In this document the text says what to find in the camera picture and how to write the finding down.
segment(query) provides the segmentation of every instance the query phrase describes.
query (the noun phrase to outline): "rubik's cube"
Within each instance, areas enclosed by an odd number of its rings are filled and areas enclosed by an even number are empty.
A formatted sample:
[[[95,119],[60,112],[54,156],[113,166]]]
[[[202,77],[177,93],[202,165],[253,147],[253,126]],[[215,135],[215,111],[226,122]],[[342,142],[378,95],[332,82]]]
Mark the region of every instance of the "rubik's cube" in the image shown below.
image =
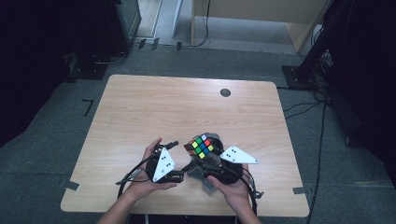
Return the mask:
[[[191,140],[188,144],[184,145],[184,148],[186,148],[192,158],[198,156],[201,159],[214,149],[204,134]]]

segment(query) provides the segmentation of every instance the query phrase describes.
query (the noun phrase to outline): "person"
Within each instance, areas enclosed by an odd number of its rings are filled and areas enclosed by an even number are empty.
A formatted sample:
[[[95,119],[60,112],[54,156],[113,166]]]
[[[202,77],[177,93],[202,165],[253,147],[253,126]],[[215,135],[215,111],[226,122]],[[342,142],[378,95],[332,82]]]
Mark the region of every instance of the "person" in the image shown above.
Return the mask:
[[[143,159],[151,155],[152,150],[155,146],[161,143],[162,139],[157,138],[148,147],[146,147]],[[148,176],[145,172],[140,172],[135,180],[146,180]],[[247,186],[239,180],[232,185],[223,185],[214,176],[209,176],[207,178],[209,182],[218,189],[223,195],[228,205],[235,211],[239,220],[245,224],[256,224],[261,223],[259,218],[254,214],[251,209],[249,198],[248,198],[248,188]],[[128,217],[130,211],[137,203],[137,201],[147,197],[155,190],[159,189],[170,189],[177,186],[177,183],[163,183],[157,184],[151,181],[145,182],[131,182],[130,186],[121,194],[121,196],[116,200],[116,202],[105,212],[105,214],[99,219],[98,224],[117,224],[124,223],[125,219]]]

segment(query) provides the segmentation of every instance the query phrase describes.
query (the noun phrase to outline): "floor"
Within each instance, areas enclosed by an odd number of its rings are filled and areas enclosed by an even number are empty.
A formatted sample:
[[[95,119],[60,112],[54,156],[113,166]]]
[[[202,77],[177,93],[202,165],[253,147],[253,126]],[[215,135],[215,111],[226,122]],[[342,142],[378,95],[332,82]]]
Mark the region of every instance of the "floor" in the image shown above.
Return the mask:
[[[159,37],[160,44],[176,45],[177,42],[181,42],[183,46],[189,46],[191,44],[192,1],[183,1],[174,37],[172,37],[172,30],[178,1],[166,0],[162,4],[161,1],[139,1],[142,24],[140,25],[137,39],[146,38],[149,42],[153,38]],[[204,18],[195,17],[195,45],[201,43],[205,38],[204,21]],[[319,29],[320,25],[313,33],[315,34]],[[147,30],[153,30],[152,35],[147,35]],[[208,30],[208,40],[202,45],[202,48],[296,54],[283,22],[245,21],[209,17]],[[308,41],[300,53],[306,55],[310,47],[311,44]]]

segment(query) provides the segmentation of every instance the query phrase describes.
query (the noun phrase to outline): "table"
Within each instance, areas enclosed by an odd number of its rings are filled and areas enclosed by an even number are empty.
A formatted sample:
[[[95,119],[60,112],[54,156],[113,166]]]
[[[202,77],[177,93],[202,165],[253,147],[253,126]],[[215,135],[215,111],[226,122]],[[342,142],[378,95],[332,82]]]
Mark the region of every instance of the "table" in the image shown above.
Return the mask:
[[[223,97],[220,90],[231,91]],[[185,77],[110,77],[79,155],[61,207],[67,212],[105,212],[116,200],[123,178],[158,136],[179,141],[169,152],[181,169],[190,161],[184,145],[195,135],[217,133],[224,148],[236,145],[259,160],[250,165],[258,216],[305,217],[305,194],[297,162],[272,82]],[[234,216],[222,194],[211,196],[201,182],[185,176],[177,188],[155,191],[139,201],[137,214]]]
[[[192,1],[191,44],[194,44],[195,17],[206,17],[209,0]],[[332,0],[213,0],[210,2],[209,17],[285,22],[290,40],[296,52],[301,52],[307,38],[320,24]],[[178,13],[174,19],[174,30]]]

